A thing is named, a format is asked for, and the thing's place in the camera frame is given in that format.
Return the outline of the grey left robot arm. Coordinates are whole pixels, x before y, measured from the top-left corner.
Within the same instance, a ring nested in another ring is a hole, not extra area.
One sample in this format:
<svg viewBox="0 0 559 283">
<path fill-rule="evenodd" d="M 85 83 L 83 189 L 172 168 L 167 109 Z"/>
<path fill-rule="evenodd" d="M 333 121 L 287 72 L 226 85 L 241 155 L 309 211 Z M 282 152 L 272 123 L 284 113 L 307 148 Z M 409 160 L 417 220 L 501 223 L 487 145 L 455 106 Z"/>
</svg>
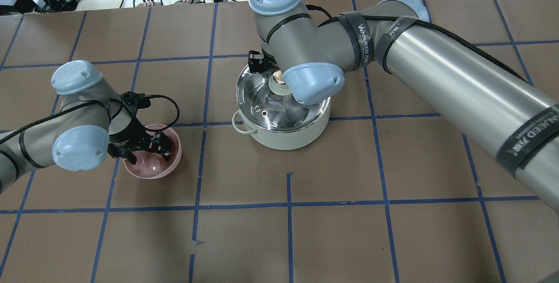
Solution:
<svg viewBox="0 0 559 283">
<path fill-rule="evenodd" d="M 162 178 L 178 166 L 182 144 L 171 124 L 144 126 L 137 117 L 159 94 L 118 94 L 85 60 L 60 66 L 51 85 L 62 100 L 60 111 L 1 135 L 1 191 L 42 168 L 92 170 L 108 156 L 123 159 L 129 173 L 144 179 Z"/>
</svg>

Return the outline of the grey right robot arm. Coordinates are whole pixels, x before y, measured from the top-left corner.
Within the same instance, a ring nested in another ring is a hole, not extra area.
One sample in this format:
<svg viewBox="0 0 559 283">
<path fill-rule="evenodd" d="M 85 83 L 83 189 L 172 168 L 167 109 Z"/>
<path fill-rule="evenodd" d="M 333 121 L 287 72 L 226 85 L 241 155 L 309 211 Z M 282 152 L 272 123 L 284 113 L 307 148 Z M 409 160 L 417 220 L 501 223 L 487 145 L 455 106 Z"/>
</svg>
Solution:
<svg viewBox="0 0 559 283">
<path fill-rule="evenodd" d="M 295 100 L 317 104 L 377 62 L 558 210 L 558 101 L 459 36 L 421 0 L 384 0 L 317 26 L 302 0 L 249 0 L 264 55 Z"/>
</svg>

